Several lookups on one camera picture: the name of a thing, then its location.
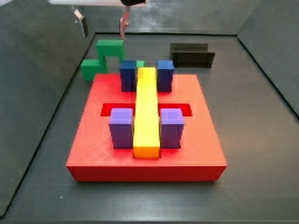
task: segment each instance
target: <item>yellow beam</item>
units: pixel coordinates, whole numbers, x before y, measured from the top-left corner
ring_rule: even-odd
[[[135,158],[161,157],[155,67],[138,68],[134,153]]]

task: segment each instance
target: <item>table surface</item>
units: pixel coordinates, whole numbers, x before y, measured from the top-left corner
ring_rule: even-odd
[[[96,35],[86,55],[95,59]],[[129,35],[126,57],[155,66],[171,43],[209,43],[198,74],[229,168],[203,183],[76,183],[66,161],[91,83],[76,72],[6,217],[0,221],[299,221],[299,125],[234,37]],[[118,59],[108,59],[111,73]]]

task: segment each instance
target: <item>red base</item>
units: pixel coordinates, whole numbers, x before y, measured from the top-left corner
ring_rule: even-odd
[[[67,167],[78,181],[213,181],[227,167],[197,75],[175,75],[173,92],[159,104],[191,105],[185,117],[182,148],[162,149],[162,158],[137,159],[133,150],[112,148],[104,103],[135,104],[137,94],[120,92],[118,74],[98,75],[79,124]]]

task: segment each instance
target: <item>green block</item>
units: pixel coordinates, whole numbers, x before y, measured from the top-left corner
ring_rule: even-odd
[[[139,60],[137,62],[137,67],[145,67],[146,66],[146,62],[143,60]]]
[[[106,69],[108,69],[108,63],[106,57],[98,58],[98,62]]]
[[[96,74],[108,72],[107,66],[100,65],[98,59],[84,59],[80,64],[80,70],[86,81],[94,81]]]
[[[96,44],[98,56],[104,57],[119,57],[119,61],[126,59],[126,41],[122,39],[100,39]]]

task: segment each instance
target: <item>building block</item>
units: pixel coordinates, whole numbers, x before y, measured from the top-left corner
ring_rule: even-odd
[[[174,84],[174,62],[171,60],[158,60],[158,92],[173,92]]]
[[[135,103],[137,93],[120,91],[119,74],[98,75],[90,90],[67,168],[83,182],[214,181],[227,167],[218,133],[197,74],[177,74],[173,92],[158,93],[159,103],[191,105],[185,117],[182,148],[162,149],[159,159],[137,159],[133,150],[114,150],[106,103]]]
[[[123,60],[119,67],[120,80],[122,80],[122,91],[135,92],[137,91],[137,61]]]
[[[96,44],[98,57],[119,57],[119,62],[126,59],[125,40],[100,39]]]
[[[162,148],[181,149],[185,125],[182,110],[179,108],[163,108],[161,120]]]
[[[107,70],[107,72],[108,72],[107,58],[106,58],[106,57],[98,58],[98,62],[99,62],[99,64],[103,66],[103,68],[104,68],[104,69]]]
[[[146,62],[143,60],[138,60],[137,61],[137,66],[138,67],[145,67],[146,66]]]
[[[114,108],[110,117],[110,133],[115,149],[134,148],[134,110]]]
[[[135,158],[161,157],[155,67],[138,68],[134,154]]]
[[[209,52],[209,44],[171,43],[170,59],[175,67],[211,68],[215,52]]]
[[[96,74],[108,72],[107,66],[100,64],[96,59],[84,59],[80,64],[80,70],[86,81],[94,81]]]

